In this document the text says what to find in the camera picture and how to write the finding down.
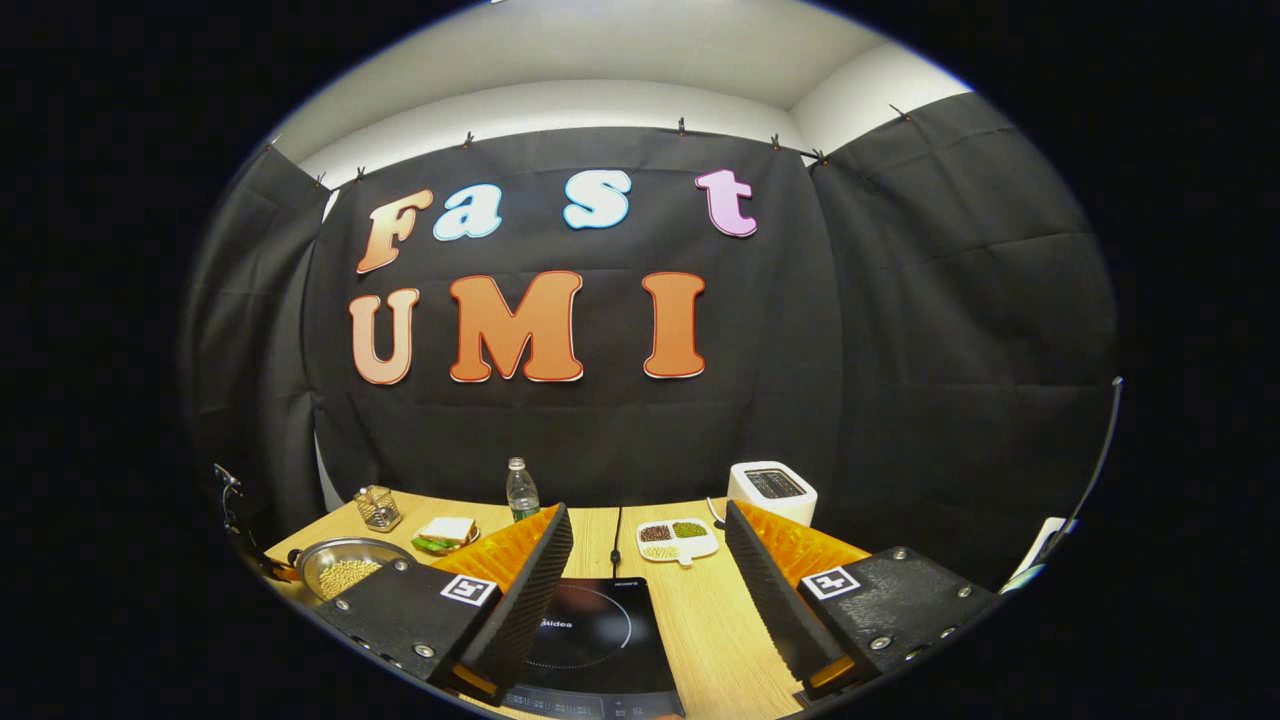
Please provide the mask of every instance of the light blue letter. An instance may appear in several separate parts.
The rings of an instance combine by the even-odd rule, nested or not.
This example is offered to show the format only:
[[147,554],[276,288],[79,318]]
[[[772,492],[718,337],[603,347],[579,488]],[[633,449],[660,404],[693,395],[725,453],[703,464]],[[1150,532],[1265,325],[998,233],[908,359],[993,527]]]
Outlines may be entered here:
[[472,184],[465,187],[444,201],[445,213],[435,220],[435,240],[449,241],[462,236],[484,237],[498,229],[502,218],[498,217],[498,201],[502,190],[495,184]]
[[582,170],[564,183],[564,195],[576,205],[564,208],[564,222],[573,229],[611,228],[627,217],[631,178],[622,170]]

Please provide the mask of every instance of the white ceiling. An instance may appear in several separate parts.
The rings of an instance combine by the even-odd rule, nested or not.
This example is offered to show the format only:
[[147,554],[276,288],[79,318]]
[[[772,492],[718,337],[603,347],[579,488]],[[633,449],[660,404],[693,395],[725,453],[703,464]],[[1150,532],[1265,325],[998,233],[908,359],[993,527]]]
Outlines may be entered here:
[[884,41],[799,0],[481,3],[324,88],[276,128],[276,147],[307,158],[428,102],[554,79],[644,79],[790,110]]

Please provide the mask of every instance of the bread slice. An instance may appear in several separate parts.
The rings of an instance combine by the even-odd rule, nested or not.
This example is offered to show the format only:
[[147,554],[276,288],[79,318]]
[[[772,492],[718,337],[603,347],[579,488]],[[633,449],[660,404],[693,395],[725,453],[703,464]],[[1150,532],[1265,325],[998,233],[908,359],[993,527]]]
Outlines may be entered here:
[[471,537],[475,524],[476,521],[471,518],[435,518],[425,528],[417,530],[417,537],[463,544]]

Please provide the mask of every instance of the plastic water bottle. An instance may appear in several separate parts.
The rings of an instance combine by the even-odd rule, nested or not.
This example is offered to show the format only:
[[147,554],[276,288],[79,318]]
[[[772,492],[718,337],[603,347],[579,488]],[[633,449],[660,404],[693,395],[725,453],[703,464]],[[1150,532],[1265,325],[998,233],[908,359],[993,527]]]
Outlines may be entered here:
[[524,457],[508,460],[507,469],[507,505],[511,506],[511,516],[518,523],[540,510],[538,488],[534,487],[532,475],[525,469]]

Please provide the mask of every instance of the wooden table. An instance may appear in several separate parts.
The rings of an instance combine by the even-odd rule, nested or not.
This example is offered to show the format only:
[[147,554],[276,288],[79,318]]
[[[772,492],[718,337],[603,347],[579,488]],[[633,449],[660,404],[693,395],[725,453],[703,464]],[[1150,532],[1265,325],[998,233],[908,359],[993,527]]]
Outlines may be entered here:
[[[289,550],[305,550],[314,543],[335,537],[370,537],[398,544],[413,553],[420,562],[436,559],[415,550],[413,533],[435,516],[474,518],[480,532],[489,534],[512,524],[511,510],[503,505],[479,505],[436,500],[393,491],[404,519],[390,533],[365,528],[355,502],[320,518],[268,551],[276,560]],[[713,500],[716,511],[724,516],[724,498]],[[564,578],[609,578],[613,574],[609,551],[618,519],[617,507],[570,507],[573,524],[573,552],[564,566]],[[724,533],[712,529],[721,547],[714,555],[694,560],[685,569],[678,562],[652,562],[640,557],[635,530],[643,523],[673,518],[699,518],[709,527],[713,518],[704,500],[671,505],[646,505],[622,510],[622,534],[618,550],[622,562],[618,577],[640,577],[649,582],[658,629],[667,650],[672,675],[680,691],[689,720],[773,719],[801,708],[792,693],[801,689],[787,671],[769,639],[764,623],[751,602],[733,557],[724,546]],[[307,602],[301,583],[270,583],[292,600]],[[488,710],[509,717],[541,716],[495,708],[479,701]]]

